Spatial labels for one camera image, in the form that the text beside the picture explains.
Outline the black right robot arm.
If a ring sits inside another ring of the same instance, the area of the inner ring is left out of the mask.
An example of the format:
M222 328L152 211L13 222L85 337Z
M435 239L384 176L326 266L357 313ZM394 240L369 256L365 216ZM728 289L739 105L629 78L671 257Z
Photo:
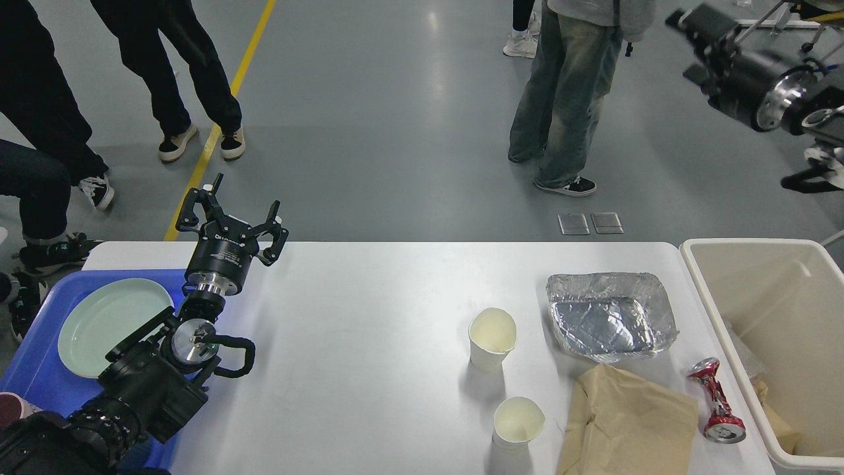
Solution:
M675 10L665 23L690 42L697 61L684 70L684 77L700 88L713 109L759 133L782 129L814 139L804 151L808 168L784 177L784 189L842 190L841 67L745 46L750 30L706 3Z

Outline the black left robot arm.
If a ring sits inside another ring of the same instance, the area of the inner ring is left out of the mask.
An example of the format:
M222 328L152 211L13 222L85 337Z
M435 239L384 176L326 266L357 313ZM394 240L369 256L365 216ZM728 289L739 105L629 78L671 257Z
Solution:
M279 201L255 226L226 214L217 200L222 180L193 187L181 205L175 228L198 235L181 306L165 307L109 349L102 391L69 417L41 411L4 429L3 474L117 474L139 439L164 444L196 415L210 376L237 379L253 368L254 342L214 325L226 298L242 291L251 261L274 264L289 232Z

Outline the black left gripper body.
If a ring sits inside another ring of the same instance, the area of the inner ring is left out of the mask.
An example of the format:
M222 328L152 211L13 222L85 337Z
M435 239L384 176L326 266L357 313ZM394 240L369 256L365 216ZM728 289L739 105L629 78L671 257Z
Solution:
M251 259L260 251L256 238L234 241L214 234L200 236L185 278L189 286L211 286L218 294L232 296L242 292Z

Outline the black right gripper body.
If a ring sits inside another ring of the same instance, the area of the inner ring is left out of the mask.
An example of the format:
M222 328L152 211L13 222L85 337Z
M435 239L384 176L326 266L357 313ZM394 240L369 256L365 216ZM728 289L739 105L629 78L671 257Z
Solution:
M807 62L774 51L738 51L729 65L709 70L715 75L709 104L754 131L821 129L821 111L808 108L818 78Z

